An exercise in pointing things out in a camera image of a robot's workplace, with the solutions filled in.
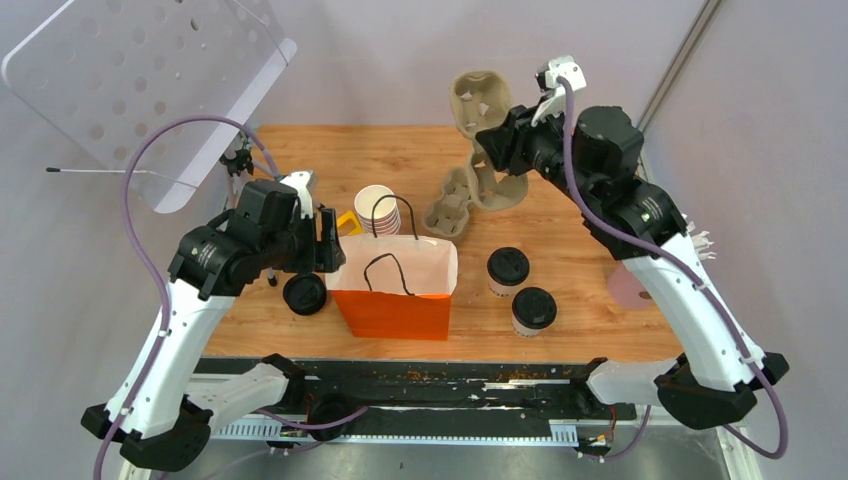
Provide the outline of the single pulp cup carrier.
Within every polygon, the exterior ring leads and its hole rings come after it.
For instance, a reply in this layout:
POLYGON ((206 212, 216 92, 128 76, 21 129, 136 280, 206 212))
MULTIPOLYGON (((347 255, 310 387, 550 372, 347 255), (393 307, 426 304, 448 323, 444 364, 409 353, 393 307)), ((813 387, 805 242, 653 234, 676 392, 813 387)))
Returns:
POLYGON ((473 204, 487 211, 503 211, 520 204, 529 191, 527 176, 500 177, 475 140, 476 133, 500 126, 512 107, 506 80, 491 70, 462 73, 451 82, 449 101, 457 130, 471 145, 464 171, 473 204))

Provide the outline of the orange paper bag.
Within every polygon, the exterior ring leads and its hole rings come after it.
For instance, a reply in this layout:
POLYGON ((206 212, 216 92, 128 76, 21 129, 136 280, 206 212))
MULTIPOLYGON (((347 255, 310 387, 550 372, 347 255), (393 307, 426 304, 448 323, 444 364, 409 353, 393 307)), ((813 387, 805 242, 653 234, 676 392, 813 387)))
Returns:
POLYGON ((356 337, 445 340, 458 283, 458 251, 449 240, 411 235, 343 236, 346 262, 325 275, 356 337))

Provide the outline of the black coffee cup lid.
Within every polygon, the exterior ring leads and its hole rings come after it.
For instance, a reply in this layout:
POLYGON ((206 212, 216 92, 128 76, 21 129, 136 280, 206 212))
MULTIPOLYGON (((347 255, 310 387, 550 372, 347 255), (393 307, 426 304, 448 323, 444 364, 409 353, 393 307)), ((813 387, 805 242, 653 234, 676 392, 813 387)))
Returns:
POLYGON ((504 286, 517 286, 529 276, 530 263, 524 252, 515 247, 501 247, 491 253, 487 271, 492 280, 504 286))

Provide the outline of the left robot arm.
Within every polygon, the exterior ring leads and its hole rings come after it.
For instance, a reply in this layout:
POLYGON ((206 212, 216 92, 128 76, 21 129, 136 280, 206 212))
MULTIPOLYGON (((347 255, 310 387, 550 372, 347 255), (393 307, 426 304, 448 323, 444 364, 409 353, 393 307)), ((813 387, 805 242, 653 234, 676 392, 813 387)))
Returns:
POLYGON ((298 411, 304 370, 272 354, 248 372, 204 390, 188 388, 217 325, 244 288, 268 270, 331 273, 345 262, 333 209, 315 206, 311 171, 248 182, 235 208, 180 240, 165 300, 123 385, 89 407, 82 426, 116 442, 132 465, 160 472, 189 466, 220 429, 263 407, 298 411))

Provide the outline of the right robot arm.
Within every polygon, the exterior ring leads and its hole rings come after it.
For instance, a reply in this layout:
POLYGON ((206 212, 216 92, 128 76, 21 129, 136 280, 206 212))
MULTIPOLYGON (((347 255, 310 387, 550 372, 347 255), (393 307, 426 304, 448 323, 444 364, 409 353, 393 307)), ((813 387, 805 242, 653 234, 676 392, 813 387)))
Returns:
POLYGON ((662 188, 636 175, 642 132, 618 106, 590 107, 573 126, 560 117, 534 122, 533 114, 514 107, 475 141, 495 170, 536 171, 583 201, 591 235, 639 280, 683 349, 659 362, 595 360, 570 392, 575 411, 592 418, 610 404, 656 405, 695 430, 742 420, 757 391, 776 384, 788 362, 762 350, 729 316, 682 213, 662 188))

